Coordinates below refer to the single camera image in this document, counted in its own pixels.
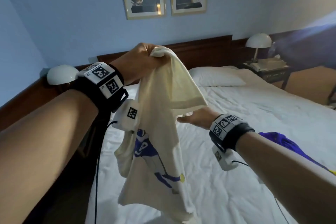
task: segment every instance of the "hand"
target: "hand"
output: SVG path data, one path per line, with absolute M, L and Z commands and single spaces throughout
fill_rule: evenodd
M 194 111 L 190 116 L 178 117 L 177 121 L 181 123 L 189 123 L 209 130 L 211 124 L 218 116 L 220 116 L 220 113 L 215 112 L 206 106 Z
M 123 75 L 124 85 L 130 84 L 149 74 L 153 69 L 168 63 L 170 59 L 167 56 L 160 58 L 149 56 L 152 50 L 158 46 L 159 45 L 140 43 L 110 63 Z

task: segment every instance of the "forearm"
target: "forearm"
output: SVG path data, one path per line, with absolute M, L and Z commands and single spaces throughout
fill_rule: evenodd
M 68 90 L 2 132 L 1 222 L 23 222 L 62 172 L 97 114 L 89 98 Z
M 236 150 L 299 223 L 334 223 L 335 176 L 254 132 Z

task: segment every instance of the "purple cloth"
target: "purple cloth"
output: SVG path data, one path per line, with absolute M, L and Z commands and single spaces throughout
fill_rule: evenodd
M 285 135 L 280 134 L 278 132 L 268 132 L 268 133 L 263 133 L 260 132 L 259 135 L 265 137 L 266 139 L 277 143 L 278 145 L 281 145 L 291 151 L 296 152 L 297 154 L 301 155 L 302 157 L 310 160 L 311 162 L 315 163 L 316 165 L 324 168 L 325 170 L 328 170 L 328 168 L 326 168 L 324 165 L 321 165 L 320 163 L 318 163 L 317 161 L 313 160 L 311 157 L 309 157 L 307 154 L 305 154 L 303 152 L 303 150 L 300 149 L 300 147 L 294 143 L 292 140 L 289 140 Z

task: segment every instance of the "mattress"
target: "mattress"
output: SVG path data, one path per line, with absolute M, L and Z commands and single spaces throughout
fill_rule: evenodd
M 201 87 L 210 107 L 230 112 L 246 121 L 256 132 L 280 132 L 295 141 L 306 154 L 336 170 L 336 112 L 268 84 L 249 70 L 236 73 L 245 86 Z M 129 86 L 134 97 L 137 85 Z M 275 198 L 257 175 L 244 165 L 225 172 L 212 154 L 208 131 L 177 123 L 186 181 L 191 199 L 203 224 L 287 223 Z M 114 151 L 123 132 L 108 128 L 99 165 L 97 223 L 165 223 L 156 209 L 145 205 L 117 204 L 125 179 L 118 172 Z M 235 152 L 235 157 L 243 161 Z M 289 223 L 296 223 L 280 205 Z M 94 223 L 95 181 L 91 189 L 86 223 Z

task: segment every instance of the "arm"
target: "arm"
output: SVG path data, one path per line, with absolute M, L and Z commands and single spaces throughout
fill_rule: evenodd
M 179 122 L 209 129 L 219 113 L 205 107 Z M 334 223 L 336 178 L 325 169 L 254 132 L 236 150 L 299 223 Z
M 113 61 L 125 84 L 167 62 L 138 44 Z M 0 222 L 22 223 L 74 154 L 96 115 L 83 93 L 68 90 L 0 133 Z

